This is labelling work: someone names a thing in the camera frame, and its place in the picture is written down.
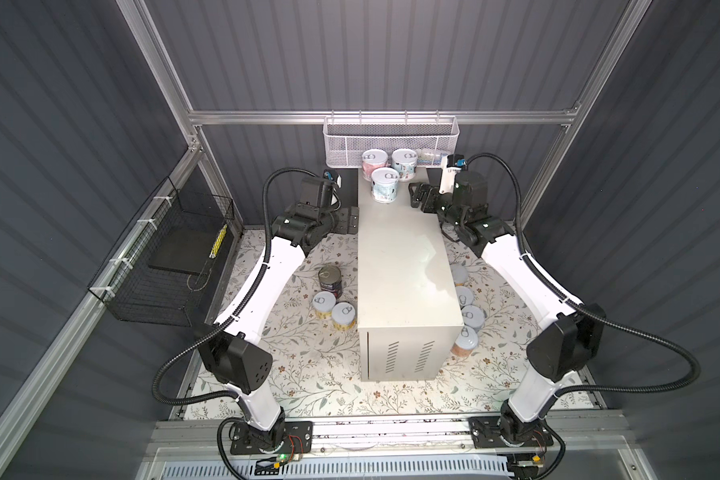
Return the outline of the teal labelled can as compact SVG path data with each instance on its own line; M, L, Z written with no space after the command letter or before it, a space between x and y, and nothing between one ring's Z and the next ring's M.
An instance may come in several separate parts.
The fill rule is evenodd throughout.
M411 181L415 177L415 170L418 163L416 150L398 148L391 154L391 167L398 172L401 182Z

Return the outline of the light blue labelled can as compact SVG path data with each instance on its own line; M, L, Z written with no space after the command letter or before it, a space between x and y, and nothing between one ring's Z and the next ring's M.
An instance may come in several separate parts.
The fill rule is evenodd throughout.
M389 204L398 194L400 175L390 167L375 169L371 174L371 194L378 203Z

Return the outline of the pink labelled can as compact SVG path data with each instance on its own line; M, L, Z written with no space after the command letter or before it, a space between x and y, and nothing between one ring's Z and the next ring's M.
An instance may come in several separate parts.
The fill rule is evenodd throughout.
M388 154L381 149L369 149L361 155L361 170L363 178L367 181L371 180L375 170L385 168L388 165Z

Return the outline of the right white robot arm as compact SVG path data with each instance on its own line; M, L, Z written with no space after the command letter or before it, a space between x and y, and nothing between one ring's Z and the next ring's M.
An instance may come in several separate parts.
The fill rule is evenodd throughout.
M664 393L687 387L701 373L698 360L685 348L648 332L615 323L595 304L587 305L566 290L530 252L520 221L511 224L488 212L487 181L472 169L478 155L439 154L438 186L409 185L410 204L453 227L458 240L497 271L530 309L540 332L526 348L530 364L519 387L505 400L493 424L470 421L476 437L498 436L510 447L523 447L551 436L545 419L555 403L578 392ZM647 386L576 384L574 376L598 353L605 328L649 341L681 356L689 371L678 380Z

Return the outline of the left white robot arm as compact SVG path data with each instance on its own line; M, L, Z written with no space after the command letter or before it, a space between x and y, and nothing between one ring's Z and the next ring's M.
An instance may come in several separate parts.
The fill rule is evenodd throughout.
M231 398L243 412L255 448L278 449L286 435L285 413L274 399L267 377L272 355L260 347L266 321L283 288L308 254L334 230L341 208L340 174L326 169L316 174L304 168L301 193L295 204L272 216L269 190L287 168L273 172L262 188L265 245L262 254L231 304L211 324L195 331L194 342L167 360L156 372L153 397L170 406L186 406ZM190 397L169 397L161 390L163 377L183 357L198 352L205 368L223 389Z

